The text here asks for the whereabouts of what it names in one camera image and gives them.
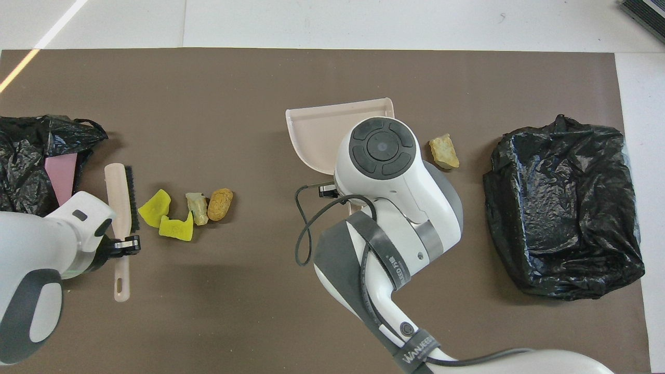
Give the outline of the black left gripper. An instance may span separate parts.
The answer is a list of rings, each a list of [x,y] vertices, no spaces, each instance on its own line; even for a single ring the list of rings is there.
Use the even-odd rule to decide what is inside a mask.
[[[102,236],[94,258],[86,274],[99,270],[110,258],[121,258],[136,255],[141,250],[140,236],[133,235],[124,239]]]

